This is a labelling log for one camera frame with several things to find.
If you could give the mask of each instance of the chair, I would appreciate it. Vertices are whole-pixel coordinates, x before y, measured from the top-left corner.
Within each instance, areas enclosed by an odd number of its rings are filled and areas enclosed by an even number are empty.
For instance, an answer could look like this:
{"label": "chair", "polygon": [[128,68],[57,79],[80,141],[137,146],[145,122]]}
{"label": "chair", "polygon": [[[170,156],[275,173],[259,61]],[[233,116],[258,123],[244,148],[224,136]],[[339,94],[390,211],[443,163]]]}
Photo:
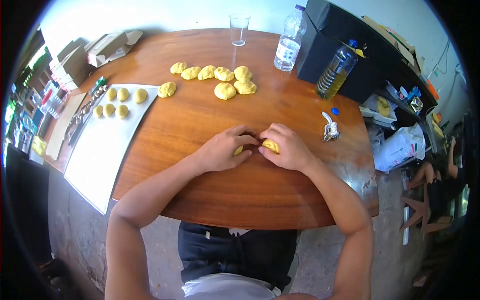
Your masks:
{"label": "chair", "polygon": [[428,210],[429,210],[429,202],[428,202],[428,194],[427,194],[427,184],[423,184],[423,202],[416,201],[407,197],[400,197],[403,202],[408,204],[410,207],[415,209],[415,213],[413,216],[408,219],[405,225],[400,228],[400,231],[405,230],[406,228],[416,225],[420,222],[420,218],[422,218],[421,222],[421,231],[423,233],[433,232],[437,230],[441,230],[444,228],[449,227],[452,224],[452,218],[449,216],[442,216],[438,219],[436,223],[428,223]]}

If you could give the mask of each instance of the person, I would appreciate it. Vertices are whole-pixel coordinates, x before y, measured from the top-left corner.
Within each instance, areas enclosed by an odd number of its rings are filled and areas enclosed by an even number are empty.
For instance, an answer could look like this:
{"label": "person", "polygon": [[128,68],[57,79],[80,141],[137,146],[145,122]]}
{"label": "person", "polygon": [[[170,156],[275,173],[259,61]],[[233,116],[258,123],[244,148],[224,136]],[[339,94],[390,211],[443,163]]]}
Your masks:
{"label": "person", "polygon": [[465,173],[453,161],[453,150],[456,145],[455,137],[452,137],[448,153],[447,173],[449,178],[443,178],[439,170],[434,170],[430,162],[421,165],[412,180],[407,181],[407,191],[427,183],[427,194],[432,214],[428,223],[436,222],[446,210],[446,204],[457,197],[465,187]]}
{"label": "person", "polygon": [[[259,138],[271,139],[279,146],[280,154],[260,146],[258,150],[266,159],[281,168],[302,172],[315,184],[346,237],[329,299],[370,299],[373,225],[358,194],[285,125],[274,123],[260,133]],[[229,128],[177,164],[140,182],[122,197],[112,209],[108,222],[105,299],[155,299],[149,289],[140,229],[152,223],[194,177],[234,168],[248,159],[251,150],[233,155],[239,146],[246,144],[259,145],[252,128],[245,125]],[[184,266],[181,275],[185,298],[317,299],[304,293],[280,295],[281,289],[276,282],[284,286],[290,279],[285,281],[295,251],[295,248],[291,251],[290,242],[289,232],[250,230],[243,235],[231,235],[228,228],[181,222],[178,243]]]}

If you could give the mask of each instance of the baking tray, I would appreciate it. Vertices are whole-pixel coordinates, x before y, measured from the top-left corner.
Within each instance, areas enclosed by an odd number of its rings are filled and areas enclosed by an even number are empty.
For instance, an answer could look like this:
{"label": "baking tray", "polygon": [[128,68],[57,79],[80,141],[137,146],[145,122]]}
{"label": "baking tray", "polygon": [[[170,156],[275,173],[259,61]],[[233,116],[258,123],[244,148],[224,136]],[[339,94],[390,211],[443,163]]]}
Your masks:
{"label": "baking tray", "polygon": [[[103,215],[107,213],[113,186],[120,165],[130,141],[142,120],[145,112],[157,97],[157,85],[142,84],[112,84],[117,90],[128,89],[129,97],[120,102],[117,98],[108,101],[103,93],[97,105],[104,106],[111,103],[118,107],[125,104],[128,115],[119,119],[115,113],[109,117],[92,117],[92,111],[87,117],[86,124],[75,144],[72,155],[67,164],[64,177],[97,211]],[[142,103],[135,103],[133,93],[139,89],[147,90],[147,99]]]}

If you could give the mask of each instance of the drinking glass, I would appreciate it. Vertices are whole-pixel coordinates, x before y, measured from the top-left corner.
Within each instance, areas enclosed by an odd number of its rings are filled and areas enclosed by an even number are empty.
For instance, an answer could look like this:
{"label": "drinking glass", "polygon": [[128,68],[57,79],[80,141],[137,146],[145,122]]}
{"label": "drinking glass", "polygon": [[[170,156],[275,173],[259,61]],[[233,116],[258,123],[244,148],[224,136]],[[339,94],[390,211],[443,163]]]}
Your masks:
{"label": "drinking glass", "polygon": [[230,15],[230,36],[232,39],[232,45],[245,45],[249,21],[250,16],[244,13],[233,13]]}

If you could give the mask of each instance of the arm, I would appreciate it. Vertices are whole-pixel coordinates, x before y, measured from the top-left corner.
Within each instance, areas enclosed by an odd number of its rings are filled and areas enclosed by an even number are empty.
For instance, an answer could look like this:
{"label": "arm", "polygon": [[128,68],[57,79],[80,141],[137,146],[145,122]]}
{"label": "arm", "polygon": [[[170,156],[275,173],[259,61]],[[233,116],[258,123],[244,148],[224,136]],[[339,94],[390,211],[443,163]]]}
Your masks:
{"label": "arm", "polygon": [[[358,194],[316,158],[300,136],[285,125],[272,124],[260,137],[271,139],[279,146],[279,155],[265,147],[259,148],[268,160],[279,167],[300,171],[312,180],[324,197],[338,228],[345,234],[333,294],[329,299],[370,299],[373,225]],[[278,298],[313,299],[307,294]]]}
{"label": "arm", "polygon": [[448,174],[456,179],[458,174],[458,167],[453,163],[453,148],[455,147],[456,140],[452,137],[452,143],[450,144],[450,151],[448,152]]}
{"label": "arm", "polygon": [[217,134],[197,152],[137,184],[115,205],[107,228],[107,283],[105,299],[154,299],[150,294],[145,245],[140,229],[152,223],[170,200],[194,177],[209,171],[234,168],[252,152],[244,144],[258,144],[247,126]]}

